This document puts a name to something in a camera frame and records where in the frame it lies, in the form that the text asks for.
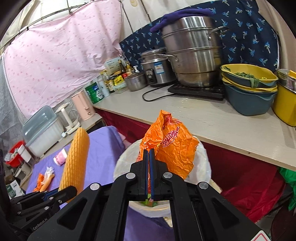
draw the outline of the green can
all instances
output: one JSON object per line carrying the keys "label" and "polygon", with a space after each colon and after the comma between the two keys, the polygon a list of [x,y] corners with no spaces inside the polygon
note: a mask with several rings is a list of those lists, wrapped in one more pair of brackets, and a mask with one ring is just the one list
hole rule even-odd
{"label": "green can", "polygon": [[101,92],[96,82],[87,86],[85,90],[93,104],[98,103],[104,98],[103,93]]}

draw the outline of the table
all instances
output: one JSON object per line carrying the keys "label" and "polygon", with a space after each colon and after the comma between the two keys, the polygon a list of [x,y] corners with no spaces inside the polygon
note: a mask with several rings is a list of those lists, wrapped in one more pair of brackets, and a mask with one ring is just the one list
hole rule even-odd
{"label": "table", "polygon": [[[296,171],[296,131],[276,117],[266,114],[243,116],[226,101],[170,96],[145,102],[142,90],[111,94],[95,108],[152,124],[160,110],[171,112],[201,141]],[[154,99],[169,94],[168,87],[145,96]]]}
{"label": "table", "polygon": [[[95,124],[97,124],[98,122],[100,122],[102,120],[103,120],[103,118],[99,114],[94,114],[94,116],[92,116],[88,120],[81,121],[80,124],[81,124],[81,127],[87,131],[90,128],[92,128]],[[75,133],[76,132],[73,132],[72,134],[67,135],[60,142],[57,142],[55,145],[53,145],[39,161],[42,161],[44,158],[48,157],[52,153],[60,150],[61,148],[63,148],[64,146],[66,146],[67,144],[72,142]],[[24,190],[27,189],[27,186],[29,183],[28,180],[30,179],[32,172],[33,171],[31,171],[31,173],[29,175],[25,176],[20,182],[20,187],[23,188]]]}

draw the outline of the gray curtain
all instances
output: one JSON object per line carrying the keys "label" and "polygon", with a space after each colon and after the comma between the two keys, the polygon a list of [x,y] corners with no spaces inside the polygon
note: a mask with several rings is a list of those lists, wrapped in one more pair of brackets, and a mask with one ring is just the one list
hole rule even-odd
{"label": "gray curtain", "polygon": [[3,151],[3,156],[20,140],[22,124],[6,84],[3,59],[0,57],[0,150]]}

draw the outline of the pot handle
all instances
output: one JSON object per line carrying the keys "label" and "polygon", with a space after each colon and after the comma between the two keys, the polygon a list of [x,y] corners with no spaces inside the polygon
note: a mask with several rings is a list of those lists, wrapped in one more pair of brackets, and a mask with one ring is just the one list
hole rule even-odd
{"label": "pot handle", "polygon": [[217,28],[214,28],[213,30],[211,30],[209,33],[208,33],[208,40],[212,40],[212,37],[210,36],[212,33],[214,32],[217,32],[218,30],[221,30],[220,34],[223,34],[225,33],[226,31],[229,30],[229,27],[226,27],[226,26],[220,26],[220,27],[217,27]]}
{"label": "pot handle", "polygon": [[164,56],[164,57],[168,57],[168,58],[174,58],[176,62],[179,62],[178,58],[172,54],[162,54],[162,53],[158,53],[157,55],[160,56]]}

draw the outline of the purple tablecloth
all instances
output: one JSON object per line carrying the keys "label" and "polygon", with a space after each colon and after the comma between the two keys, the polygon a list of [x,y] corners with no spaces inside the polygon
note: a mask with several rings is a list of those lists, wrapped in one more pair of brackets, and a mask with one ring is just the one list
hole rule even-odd
{"label": "purple tablecloth", "polygon": [[[91,183],[98,182],[102,185],[113,182],[113,171],[125,147],[113,126],[102,127],[89,134],[90,146],[86,164],[84,188]],[[53,167],[55,177],[48,190],[59,187],[64,165],[57,166],[53,158],[60,152],[57,151],[46,157],[34,166],[34,170],[27,188],[27,193],[36,187],[38,174],[44,174],[46,167]],[[147,218],[138,212],[128,209],[125,241],[173,241],[174,233],[162,218]]]}

